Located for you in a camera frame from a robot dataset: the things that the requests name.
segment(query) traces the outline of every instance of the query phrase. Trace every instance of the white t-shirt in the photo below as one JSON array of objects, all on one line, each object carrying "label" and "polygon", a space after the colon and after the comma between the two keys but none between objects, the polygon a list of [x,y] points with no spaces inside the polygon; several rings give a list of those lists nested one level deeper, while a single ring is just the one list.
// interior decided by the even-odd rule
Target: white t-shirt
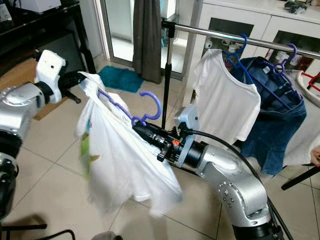
[{"label": "white t-shirt", "polygon": [[320,97],[316,89],[307,89],[310,78],[302,77],[302,71],[288,70],[285,74],[303,95],[306,118],[290,139],[283,161],[286,165],[302,165],[311,162],[311,150],[320,145]]},{"label": "white t-shirt", "polygon": [[[222,51],[208,49],[195,68],[195,103],[202,132],[229,144],[245,141],[260,111],[261,98],[254,84],[244,84],[225,67]],[[218,145],[197,137],[197,141]]]}]

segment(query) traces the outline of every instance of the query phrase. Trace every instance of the blue rug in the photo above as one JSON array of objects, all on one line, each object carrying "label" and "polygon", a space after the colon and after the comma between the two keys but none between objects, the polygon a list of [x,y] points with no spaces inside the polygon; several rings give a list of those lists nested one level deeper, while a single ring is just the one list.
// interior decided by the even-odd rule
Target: blue rug
[{"label": "blue rug", "polygon": [[136,93],[144,81],[134,71],[129,69],[105,66],[99,76],[107,88]]}]

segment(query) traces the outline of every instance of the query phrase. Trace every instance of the tile floor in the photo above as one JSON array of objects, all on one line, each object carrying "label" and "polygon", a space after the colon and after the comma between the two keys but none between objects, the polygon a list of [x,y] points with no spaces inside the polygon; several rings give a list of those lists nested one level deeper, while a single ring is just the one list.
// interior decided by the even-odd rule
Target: tile floor
[{"label": "tile floor", "polygon": [[[163,98],[163,84],[144,82],[142,90],[154,92]],[[184,85],[172,80],[168,127],[173,115],[182,105]],[[87,182],[79,160],[80,140],[74,129],[85,106],[81,96],[77,105],[67,100],[41,121],[33,120],[28,137],[18,156],[20,174],[14,196],[13,209],[5,224],[48,223],[48,229],[18,232],[13,240],[34,239],[55,232],[72,229],[77,240],[90,240],[104,231],[121,234],[124,240],[234,240],[232,227],[217,195],[201,178],[174,168],[184,192],[183,202],[162,218],[148,215],[148,203],[128,200],[107,216],[100,216],[87,202]],[[152,104],[137,94],[112,90],[120,94],[135,115],[152,113]],[[320,174],[290,188],[281,185],[308,169],[288,167],[272,178],[266,189],[295,240],[319,240],[320,228]],[[70,236],[61,236],[68,240]]]},{"label": "tile floor", "polygon": [[[132,62],[134,55],[134,45],[127,40],[112,37],[113,54],[115,57]],[[187,48],[187,40],[178,38],[173,42],[172,70],[181,73],[184,66],[184,58]],[[161,67],[164,69],[167,62],[168,47],[161,49]]]}]

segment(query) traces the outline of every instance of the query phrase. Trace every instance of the cabinet door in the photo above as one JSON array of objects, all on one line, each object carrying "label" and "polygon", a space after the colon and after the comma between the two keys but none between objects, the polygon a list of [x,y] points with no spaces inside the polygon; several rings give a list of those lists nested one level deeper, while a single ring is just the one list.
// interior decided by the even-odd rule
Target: cabinet door
[{"label": "cabinet door", "polygon": [[[271,16],[268,14],[246,11],[236,8],[203,4],[199,20],[199,28],[218,31],[228,34],[246,34],[247,37],[261,39]],[[186,75],[187,84],[183,105],[190,103],[195,80],[194,69],[208,48],[222,49],[226,52],[232,51],[235,42],[225,41],[217,38],[210,38],[204,35],[197,35],[192,52],[192,60]],[[247,45],[239,57],[252,57],[256,51],[255,46]]]},{"label": "cabinet door", "polygon": [[[272,16],[262,40],[279,44],[292,43],[297,48],[320,52],[320,25],[295,19]],[[291,53],[258,47],[255,56],[262,56],[273,64],[282,62]],[[320,60],[297,55],[285,64],[285,69],[303,70],[310,75],[320,71]]]}]

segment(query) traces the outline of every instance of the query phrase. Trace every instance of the blue jeans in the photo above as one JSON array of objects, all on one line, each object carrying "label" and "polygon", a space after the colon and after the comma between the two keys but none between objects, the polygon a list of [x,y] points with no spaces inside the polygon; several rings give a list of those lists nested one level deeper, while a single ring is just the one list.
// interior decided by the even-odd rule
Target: blue jeans
[{"label": "blue jeans", "polygon": [[[307,116],[305,104],[298,92],[283,77],[268,71],[262,57],[245,58],[246,67],[261,97],[260,113],[246,141],[241,142],[241,153],[255,157],[262,172],[275,175],[283,168],[288,142]],[[249,84],[242,69],[230,72],[237,80]],[[266,91],[255,79],[275,93],[290,109]]]}]

